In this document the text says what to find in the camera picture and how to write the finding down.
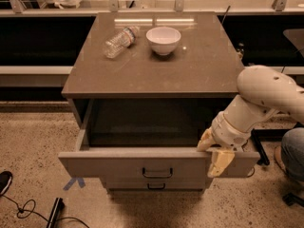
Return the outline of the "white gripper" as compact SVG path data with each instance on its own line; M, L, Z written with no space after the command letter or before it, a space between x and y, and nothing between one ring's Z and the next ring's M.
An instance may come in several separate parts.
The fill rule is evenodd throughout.
M212 145L220 147L239 148L248 142L254 124L242 117L229 117L225 111L220 111L212 121L211 129L206 129L197 145L199 152L206 151ZM219 177L235 157L231 149L219 149L212 153L208 177Z

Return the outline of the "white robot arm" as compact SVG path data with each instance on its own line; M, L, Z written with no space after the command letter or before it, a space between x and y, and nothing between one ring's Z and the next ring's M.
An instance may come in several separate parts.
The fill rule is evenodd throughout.
M208 176L220 176L234 159L234 149L246 143L257 124L277 112L303 124L304 88L270 67L247 66L237 76L237 96L200 137L198 151L220 146L212 152Z

